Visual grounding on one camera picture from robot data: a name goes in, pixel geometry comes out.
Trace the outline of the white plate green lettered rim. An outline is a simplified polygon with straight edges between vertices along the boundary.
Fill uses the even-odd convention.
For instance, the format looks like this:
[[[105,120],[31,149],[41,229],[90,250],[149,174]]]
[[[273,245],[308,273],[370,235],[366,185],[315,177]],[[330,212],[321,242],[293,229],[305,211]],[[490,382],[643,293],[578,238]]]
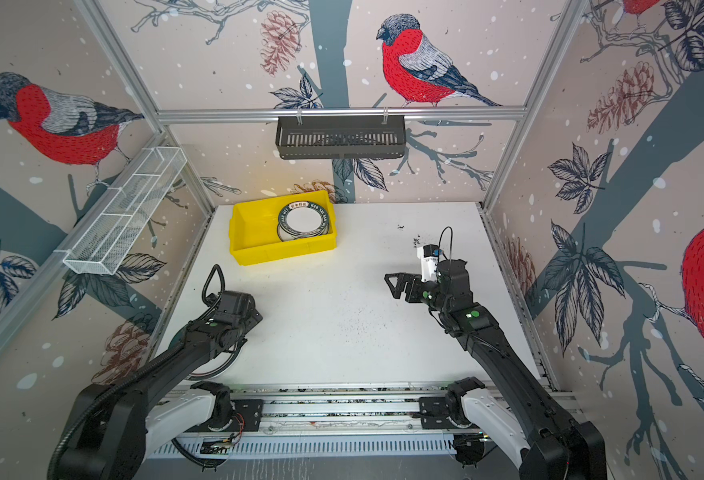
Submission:
[[[325,208],[309,201],[296,201],[283,207],[277,217],[277,234],[281,241],[326,235],[330,217]]]

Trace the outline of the white plate green red rim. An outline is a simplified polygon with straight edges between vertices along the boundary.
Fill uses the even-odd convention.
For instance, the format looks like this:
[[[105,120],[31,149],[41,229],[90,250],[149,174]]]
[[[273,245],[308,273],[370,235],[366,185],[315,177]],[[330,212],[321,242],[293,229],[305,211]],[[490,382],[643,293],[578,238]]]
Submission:
[[[187,379],[190,381],[209,380],[224,373],[238,359],[242,346],[233,347],[218,355],[214,360],[192,372]]]

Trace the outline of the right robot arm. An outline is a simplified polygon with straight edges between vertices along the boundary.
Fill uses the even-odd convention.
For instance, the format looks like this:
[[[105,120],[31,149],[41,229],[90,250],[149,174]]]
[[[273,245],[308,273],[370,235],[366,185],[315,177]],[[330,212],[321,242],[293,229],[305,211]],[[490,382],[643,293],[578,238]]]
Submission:
[[[400,272],[384,280],[394,298],[426,305],[507,403],[499,406],[482,381],[467,377],[448,388],[449,418],[460,426],[480,427],[522,479],[607,478],[603,436],[593,423],[577,421],[524,365],[499,322],[474,300],[465,261],[428,266],[433,272],[429,279]]]

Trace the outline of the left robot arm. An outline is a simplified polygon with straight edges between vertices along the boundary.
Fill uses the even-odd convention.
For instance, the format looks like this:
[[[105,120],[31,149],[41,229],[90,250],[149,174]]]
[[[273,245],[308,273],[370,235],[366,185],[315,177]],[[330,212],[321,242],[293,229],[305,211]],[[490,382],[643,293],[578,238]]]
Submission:
[[[147,417],[197,368],[230,350],[260,321],[252,295],[225,291],[183,338],[115,384],[76,397],[47,469],[49,479],[131,479],[148,453]]]

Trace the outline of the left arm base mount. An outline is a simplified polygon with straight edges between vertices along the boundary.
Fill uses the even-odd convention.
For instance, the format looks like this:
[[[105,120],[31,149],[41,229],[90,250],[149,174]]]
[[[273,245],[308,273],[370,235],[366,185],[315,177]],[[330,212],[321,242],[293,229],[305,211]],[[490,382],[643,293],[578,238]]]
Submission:
[[[232,400],[230,411],[225,421],[209,419],[192,427],[190,432],[196,433],[239,433],[257,432],[263,416],[264,401],[261,399]]]

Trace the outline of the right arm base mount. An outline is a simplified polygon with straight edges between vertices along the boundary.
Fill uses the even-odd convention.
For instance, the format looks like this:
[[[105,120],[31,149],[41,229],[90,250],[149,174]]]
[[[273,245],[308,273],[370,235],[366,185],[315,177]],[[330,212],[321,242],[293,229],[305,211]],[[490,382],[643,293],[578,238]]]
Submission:
[[[415,417],[424,430],[478,430],[478,427],[468,420],[453,417],[444,397],[420,397]]]

